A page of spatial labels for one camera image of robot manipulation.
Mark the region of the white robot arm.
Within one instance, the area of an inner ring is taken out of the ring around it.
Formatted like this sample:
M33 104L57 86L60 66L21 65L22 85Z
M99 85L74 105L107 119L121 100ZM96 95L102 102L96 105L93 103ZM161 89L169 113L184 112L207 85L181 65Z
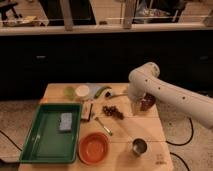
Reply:
M174 105L207 129L213 131L213 98L169 84L158 78L160 69L154 62L147 62L133 69L128 76L128 97L136 102L146 94Z

